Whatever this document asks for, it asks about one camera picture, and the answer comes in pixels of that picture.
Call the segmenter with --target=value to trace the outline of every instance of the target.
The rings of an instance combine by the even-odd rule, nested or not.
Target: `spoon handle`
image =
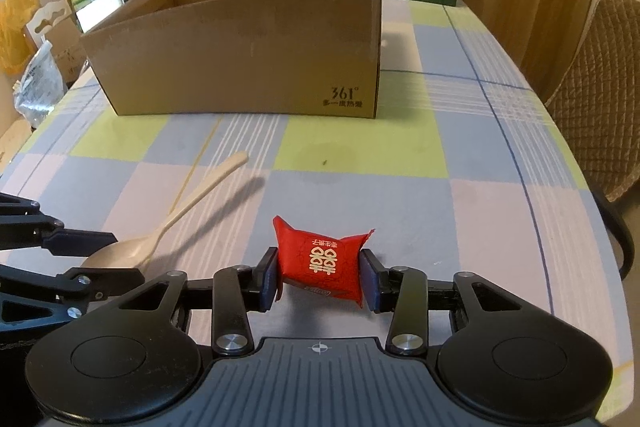
[[[156,245],[154,245],[153,249],[159,243],[160,239],[164,235],[164,232],[169,230],[178,219],[180,219],[184,214],[189,212],[204,196],[210,193],[216,186],[220,185],[220,183],[233,171],[247,163],[249,160],[249,155],[245,152],[237,152],[232,154],[224,160],[220,165],[215,167],[205,178],[200,182],[200,185],[196,187],[196,189],[187,196],[184,203],[180,204],[178,208],[176,208],[167,218],[164,220],[164,223],[158,227],[158,229],[154,232],[154,236],[158,238]]]

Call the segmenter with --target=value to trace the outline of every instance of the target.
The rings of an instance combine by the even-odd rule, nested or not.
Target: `wooden spoon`
[[[200,182],[200,185],[187,197],[187,200],[176,208],[154,232],[144,237],[128,239],[100,248],[87,257],[81,266],[88,268],[137,268],[145,265],[156,251],[164,233],[222,180],[247,163],[248,160],[249,155],[246,152],[237,152],[229,156]]]

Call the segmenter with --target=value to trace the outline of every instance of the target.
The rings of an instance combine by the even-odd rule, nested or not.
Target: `plastic bag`
[[[19,74],[35,51],[22,30],[40,7],[40,0],[4,0],[0,3],[0,66]]]
[[[45,41],[14,87],[14,105],[32,127],[37,128],[66,93],[60,70]]]

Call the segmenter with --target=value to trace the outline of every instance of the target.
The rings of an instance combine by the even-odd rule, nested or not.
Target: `cardboard box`
[[[374,118],[382,0],[131,0],[81,38],[120,115]]]
[[[78,79],[86,60],[86,53],[80,43],[81,35],[73,17],[62,19],[45,33],[45,38],[51,42],[51,54],[65,84],[72,84]]]

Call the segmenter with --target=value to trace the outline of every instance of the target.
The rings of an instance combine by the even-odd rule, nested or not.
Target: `table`
[[[376,120],[267,114],[117,117],[85,75],[9,165],[0,190],[75,229],[150,232],[211,166],[250,161],[179,221],[146,275],[255,264],[271,220],[332,237],[376,229],[386,266],[431,279],[474,271],[586,331],[608,350],[606,420],[633,396],[622,284],[584,178],[543,104],[465,7],[383,1]],[[55,274],[80,259],[29,249],[11,266]],[[254,337],[386,336],[390,317],[286,287]],[[210,342],[209,314],[190,334]],[[431,344],[449,335],[432,312]]]

